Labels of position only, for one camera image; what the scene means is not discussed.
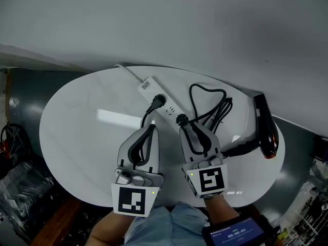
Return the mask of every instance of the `gray wall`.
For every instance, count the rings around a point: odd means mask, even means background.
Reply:
[[[328,0],[0,0],[0,43],[91,70],[203,73],[328,135]]]

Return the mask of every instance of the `watch screen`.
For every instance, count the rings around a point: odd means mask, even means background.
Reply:
[[[215,246],[243,245],[263,234],[264,231],[252,218],[210,233]]]

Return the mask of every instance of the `white oval table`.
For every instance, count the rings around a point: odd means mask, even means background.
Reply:
[[[233,98],[233,108],[216,133],[223,150],[255,133],[253,101],[241,91],[185,70],[148,66],[129,69],[141,78],[154,77],[189,118],[194,117],[188,94],[191,84],[226,90],[227,97]],[[103,70],[66,84],[45,107],[39,130],[44,159],[57,181],[77,198],[112,207],[111,183],[116,180],[118,149],[137,129],[149,107],[137,87],[136,80],[124,70]],[[220,93],[197,88],[193,96],[199,115],[213,108],[221,98]],[[132,118],[124,121],[122,114]],[[160,172],[165,176],[157,204],[172,206],[184,201],[203,207],[203,200],[194,197],[181,171],[184,160],[178,134],[157,112],[150,119],[159,129]],[[224,160],[228,165],[229,188],[223,194],[231,206],[253,203],[278,177],[285,154],[283,136],[279,129],[278,132],[275,158],[265,159],[260,149],[256,149]]]

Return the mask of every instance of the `floor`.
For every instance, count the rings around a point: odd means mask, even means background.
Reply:
[[[83,75],[82,72],[11,70],[9,117],[11,122],[26,129],[36,154],[42,155],[38,130],[44,107],[59,88]],[[285,160],[277,180],[255,202],[270,221],[287,211],[307,178],[313,163],[308,154],[313,149],[315,135],[279,118],[275,118],[275,122],[284,135]]]

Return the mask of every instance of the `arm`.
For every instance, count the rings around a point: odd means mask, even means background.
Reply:
[[[204,199],[211,222],[217,224],[239,216],[239,214],[226,202],[223,196]]]
[[[111,246],[120,243],[134,217],[111,212],[93,228],[86,246]]]

